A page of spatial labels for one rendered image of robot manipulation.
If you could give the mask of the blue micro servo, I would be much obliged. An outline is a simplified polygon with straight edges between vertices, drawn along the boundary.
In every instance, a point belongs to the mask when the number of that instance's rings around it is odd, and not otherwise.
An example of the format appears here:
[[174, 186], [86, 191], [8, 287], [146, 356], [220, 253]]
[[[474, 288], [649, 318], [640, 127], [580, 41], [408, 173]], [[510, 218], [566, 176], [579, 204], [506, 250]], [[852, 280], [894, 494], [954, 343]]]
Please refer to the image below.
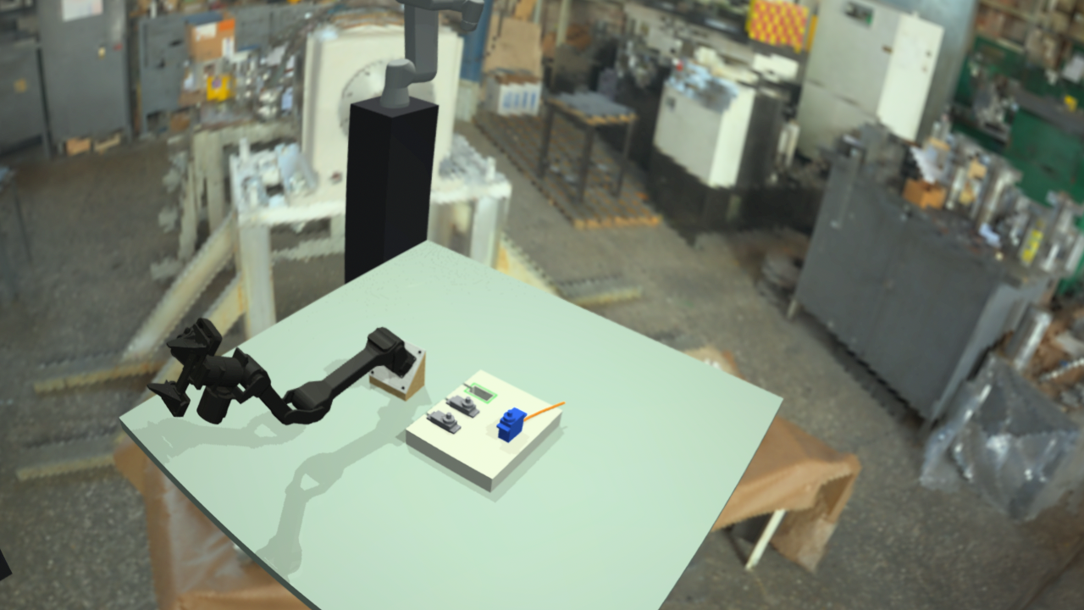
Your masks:
[[496, 428], [499, 429], [498, 439], [501, 439], [503, 441], [506, 441], [506, 443], [509, 443], [512, 439], [515, 439], [517, 434], [522, 432], [522, 421], [531, 419], [532, 417], [537, 416], [537, 414], [547, 412], [547, 410], [550, 408], [562, 406], [562, 404], [566, 404], [566, 402], [559, 402], [559, 404], [556, 404], [552, 407], [543, 408], [541, 410], [541, 412], [530, 414], [530, 416], [527, 417], [526, 419], [525, 417], [527, 416], [527, 414], [525, 412], [520, 412], [520, 410], [516, 407], [512, 407], [512, 410], [509, 408], [508, 412], [504, 413], [504, 416], [502, 417], [502, 419], [500, 419], [500, 421], [496, 425]]

